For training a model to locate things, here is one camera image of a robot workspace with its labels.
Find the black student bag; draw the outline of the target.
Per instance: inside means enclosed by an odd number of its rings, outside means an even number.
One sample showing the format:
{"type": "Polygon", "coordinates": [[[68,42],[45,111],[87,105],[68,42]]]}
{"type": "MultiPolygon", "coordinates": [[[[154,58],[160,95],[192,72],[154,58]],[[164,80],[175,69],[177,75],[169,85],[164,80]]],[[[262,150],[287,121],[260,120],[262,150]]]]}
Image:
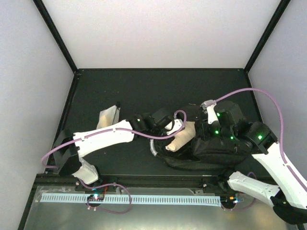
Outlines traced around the black student bag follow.
{"type": "Polygon", "coordinates": [[[234,137],[221,135],[220,140],[198,141],[198,123],[208,120],[207,114],[198,105],[187,105],[181,109],[187,116],[187,122],[195,122],[195,137],[176,152],[165,149],[174,137],[150,140],[151,153],[169,167],[186,171],[215,170],[236,166],[250,154],[251,145],[234,137]]]}

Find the cream fabric pencil case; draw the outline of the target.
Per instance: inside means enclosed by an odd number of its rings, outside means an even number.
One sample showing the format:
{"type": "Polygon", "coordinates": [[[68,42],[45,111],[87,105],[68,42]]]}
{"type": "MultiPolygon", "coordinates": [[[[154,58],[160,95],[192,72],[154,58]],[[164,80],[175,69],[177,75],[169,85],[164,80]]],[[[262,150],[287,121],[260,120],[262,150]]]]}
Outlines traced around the cream fabric pencil case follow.
{"type": "Polygon", "coordinates": [[[177,133],[170,144],[165,149],[167,151],[176,152],[189,141],[191,141],[196,135],[195,122],[186,122],[185,127],[179,133],[177,133]]]}

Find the white tissue packet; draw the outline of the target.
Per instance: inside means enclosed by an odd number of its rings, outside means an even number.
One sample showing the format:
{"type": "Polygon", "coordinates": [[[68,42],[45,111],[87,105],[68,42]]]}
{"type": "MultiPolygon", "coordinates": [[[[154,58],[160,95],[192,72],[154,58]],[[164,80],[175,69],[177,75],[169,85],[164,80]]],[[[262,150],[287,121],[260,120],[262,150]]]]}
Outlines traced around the white tissue packet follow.
{"type": "Polygon", "coordinates": [[[99,120],[96,129],[105,128],[119,122],[120,102],[103,110],[99,114],[99,120]]]}

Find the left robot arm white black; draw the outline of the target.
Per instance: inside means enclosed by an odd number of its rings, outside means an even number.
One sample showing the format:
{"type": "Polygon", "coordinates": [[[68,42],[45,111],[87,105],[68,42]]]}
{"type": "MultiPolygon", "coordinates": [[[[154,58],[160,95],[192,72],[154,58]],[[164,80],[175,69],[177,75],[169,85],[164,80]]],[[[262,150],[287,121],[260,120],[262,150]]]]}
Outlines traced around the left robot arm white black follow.
{"type": "Polygon", "coordinates": [[[53,157],[59,176],[73,176],[83,181],[92,191],[103,186],[99,170],[85,160],[85,156],[97,150],[134,141],[138,136],[155,139],[172,135],[175,119],[164,109],[154,114],[134,114],[119,120],[119,108],[112,106],[100,113],[95,130],[63,131],[56,141],[53,157]]]}

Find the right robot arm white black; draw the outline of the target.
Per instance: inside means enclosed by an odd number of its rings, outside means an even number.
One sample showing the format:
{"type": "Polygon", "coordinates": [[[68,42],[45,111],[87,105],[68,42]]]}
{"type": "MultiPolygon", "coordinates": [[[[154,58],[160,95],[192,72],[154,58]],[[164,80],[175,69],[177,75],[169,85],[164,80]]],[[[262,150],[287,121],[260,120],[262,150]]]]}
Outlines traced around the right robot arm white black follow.
{"type": "Polygon", "coordinates": [[[282,139],[262,122],[248,122],[232,101],[201,104],[207,115],[208,131],[213,138],[243,147],[243,153],[258,161],[275,181],[275,185],[250,178],[239,171],[228,172],[219,179],[223,193],[243,192],[273,208],[275,214],[293,225],[307,222],[307,181],[292,164],[282,147],[282,139]]]}

